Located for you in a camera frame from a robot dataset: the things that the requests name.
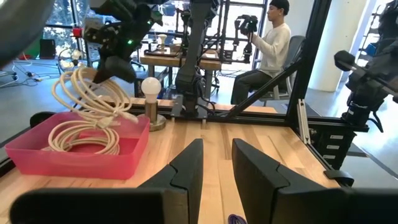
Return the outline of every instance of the pink plastic bin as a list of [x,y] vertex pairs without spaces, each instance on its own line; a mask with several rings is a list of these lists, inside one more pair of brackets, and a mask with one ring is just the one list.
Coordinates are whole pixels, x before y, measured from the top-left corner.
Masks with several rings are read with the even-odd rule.
[[[55,175],[100,179],[128,179],[137,168],[148,142],[149,119],[139,118],[134,124],[117,118],[120,126],[112,127],[120,136],[120,154],[93,154],[103,148],[96,145],[82,145],[73,152],[42,151],[48,147],[48,136],[56,125],[65,121],[82,120],[75,113],[57,113],[38,126],[6,145],[8,156],[23,174]],[[101,131],[88,131],[83,136],[96,136]]]

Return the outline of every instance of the man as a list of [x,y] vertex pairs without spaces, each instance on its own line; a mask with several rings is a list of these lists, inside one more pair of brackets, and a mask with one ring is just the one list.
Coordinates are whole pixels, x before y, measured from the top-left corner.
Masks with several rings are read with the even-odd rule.
[[263,38],[256,34],[253,34],[252,38],[253,44],[262,53],[260,69],[248,71],[236,77],[231,104],[242,103],[248,98],[250,89],[260,88],[269,82],[272,77],[266,72],[267,68],[282,69],[290,42],[290,28],[285,23],[289,7],[288,0],[273,0],[269,4],[267,15],[268,20],[272,22],[273,29]]

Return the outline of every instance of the wooden tabletop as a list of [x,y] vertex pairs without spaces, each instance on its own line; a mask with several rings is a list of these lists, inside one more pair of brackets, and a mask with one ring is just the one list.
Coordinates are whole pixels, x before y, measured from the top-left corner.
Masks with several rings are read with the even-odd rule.
[[[170,52],[169,50],[166,52],[156,52],[165,55],[177,55],[176,52]],[[214,51],[208,51],[204,54],[203,58],[200,60],[200,67],[205,70],[215,71],[221,70],[221,62],[214,60],[206,60],[206,58],[218,58],[217,53]],[[152,55],[143,55],[140,56],[140,63],[144,65],[158,65],[158,66],[169,66],[169,67],[178,67],[180,65],[180,58],[176,57],[162,57],[162,56],[152,56]],[[185,58],[182,59],[182,65],[185,63]]]
[[[170,101],[160,101],[159,104],[166,106]],[[250,107],[249,110],[272,111],[263,107]],[[0,224],[8,223],[12,202],[28,190],[42,187],[137,187],[160,171],[196,138],[202,138],[204,143],[199,223],[227,223],[231,213],[244,216],[231,161],[234,138],[245,140],[288,168],[325,187],[338,187],[334,180],[324,176],[322,165],[290,128],[168,121],[165,129],[150,133],[136,174],[129,180],[44,177],[21,175],[17,169],[10,171],[0,178]]]

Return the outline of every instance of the desk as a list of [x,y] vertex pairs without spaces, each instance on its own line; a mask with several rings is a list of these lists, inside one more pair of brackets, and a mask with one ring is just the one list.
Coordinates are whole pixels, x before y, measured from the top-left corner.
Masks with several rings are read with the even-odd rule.
[[[171,52],[169,48],[165,48],[165,52],[155,52],[164,55],[177,55],[176,52]],[[206,60],[206,58],[218,58],[217,53],[214,50],[209,50],[204,54],[203,58],[200,60],[200,68],[205,70],[206,76],[206,89],[205,97],[210,98],[211,95],[211,83],[213,81],[212,71],[221,70],[221,62]],[[180,65],[179,57],[162,57],[162,56],[152,56],[143,55],[140,57],[140,63],[148,65],[148,76],[155,76],[155,66],[166,66],[166,67],[178,67]],[[185,64],[185,58],[182,59],[182,65]],[[172,70],[169,73],[169,85],[172,84]]]
[[[162,106],[171,101],[159,102]],[[248,111],[274,111],[272,108],[250,107]],[[229,214],[244,216],[235,185],[231,161],[233,138],[241,138],[301,175],[325,186],[339,187],[323,175],[324,168],[290,128],[168,121],[166,128],[150,133],[148,145],[129,180],[101,180],[74,177],[21,175],[17,169],[0,178],[0,224],[8,222],[11,203],[24,192],[41,187],[137,187],[160,171],[194,139],[204,143],[203,189],[199,223],[227,223]]]

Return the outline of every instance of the white cable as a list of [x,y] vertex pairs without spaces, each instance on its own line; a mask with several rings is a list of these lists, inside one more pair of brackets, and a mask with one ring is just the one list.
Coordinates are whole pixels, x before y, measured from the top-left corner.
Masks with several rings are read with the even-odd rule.
[[[119,154],[119,135],[111,128],[113,119],[117,116],[122,116],[134,123],[137,123],[138,119],[127,112],[132,105],[131,98],[115,81],[108,79],[100,85],[93,83],[92,80],[96,72],[94,68],[78,68],[73,72],[65,72],[54,83],[52,94],[55,99],[80,115],[84,121],[67,121],[53,128],[49,134],[49,147],[44,150],[67,152],[73,146],[80,144],[99,144],[104,146],[104,148],[96,152],[96,154]],[[70,93],[65,85],[67,81],[71,82],[72,88],[82,100],[79,100]],[[85,109],[78,110],[63,101],[55,91],[58,84],[61,84],[63,92],[69,99]],[[114,102],[114,105],[111,106],[103,101],[100,96],[93,92],[90,86],[105,90]],[[104,135],[83,139],[78,138],[81,132],[92,129],[100,129],[104,132]]]

